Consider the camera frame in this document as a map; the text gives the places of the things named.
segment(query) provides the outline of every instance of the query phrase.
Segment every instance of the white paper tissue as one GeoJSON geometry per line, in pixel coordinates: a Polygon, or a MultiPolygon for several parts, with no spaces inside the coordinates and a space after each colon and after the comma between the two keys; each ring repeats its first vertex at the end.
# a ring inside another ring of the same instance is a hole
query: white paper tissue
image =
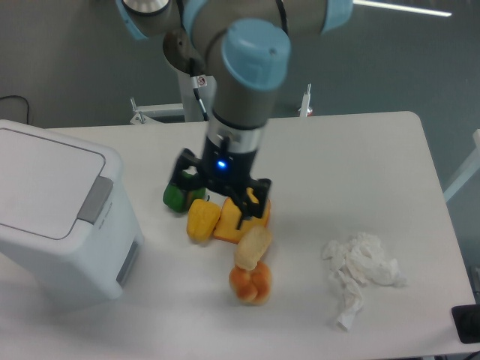
{"type": "Polygon", "coordinates": [[[347,244],[332,240],[323,249],[322,258],[330,259],[330,269],[338,274],[344,286],[345,309],[338,317],[338,322],[347,331],[364,304],[359,285],[364,287],[368,281],[384,287],[407,285],[398,261],[386,258],[382,242],[375,235],[360,232],[347,244]]]}

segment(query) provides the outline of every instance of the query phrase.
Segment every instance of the black cable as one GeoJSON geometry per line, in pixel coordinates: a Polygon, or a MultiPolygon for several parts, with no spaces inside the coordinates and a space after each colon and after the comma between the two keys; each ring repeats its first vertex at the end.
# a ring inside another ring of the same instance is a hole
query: black cable
{"type": "MultiPolygon", "coordinates": [[[[192,78],[195,76],[195,59],[190,58],[190,62],[188,65],[189,65],[188,73],[190,75],[190,78],[192,78]]],[[[203,121],[207,122],[209,120],[209,114],[207,114],[207,110],[205,108],[205,105],[203,104],[202,98],[200,97],[200,92],[198,91],[198,88],[193,88],[193,94],[195,95],[196,101],[200,106],[200,111],[202,112],[203,121]]]]}
{"type": "Polygon", "coordinates": [[[470,355],[468,355],[464,360],[472,360],[475,358],[478,354],[480,354],[480,351],[472,352],[470,355]]]}
{"type": "Polygon", "coordinates": [[[277,2],[278,13],[282,22],[282,30],[288,35],[288,19],[285,11],[284,0],[275,0],[277,2]]]}
{"type": "Polygon", "coordinates": [[[7,95],[7,96],[0,97],[0,101],[6,100],[6,99],[22,99],[23,101],[25,101],[25,103],[27,104],[27,121],[25,123],[27,125],[30,125],[30,122],[29,122],[30,103],[29,103],[29,101],[25,97],[20,96],[20,95],[7,95]]]}

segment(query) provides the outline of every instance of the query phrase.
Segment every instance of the white table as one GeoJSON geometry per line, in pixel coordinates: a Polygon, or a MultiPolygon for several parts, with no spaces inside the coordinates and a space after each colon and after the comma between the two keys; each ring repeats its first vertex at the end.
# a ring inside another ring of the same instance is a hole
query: white table
{"type": "Polygon", "coordinates": [[[271,120],[253,176],[269,177],[270,301],[240,306],[234,245],[201,247],[162,203],[176,156],[198,155],[205,124],[61,129],[111,146],[145,246],[122,297],[61,310],[0,258],[0,359],[384,359],[465,353],[451,307],[473,303],[418,117],[409,112],[271,120]],[[369,286],[352,331],[335,326],[341,288],[320,259],[330,239],[377,234],[409,278],[369,286]]]}

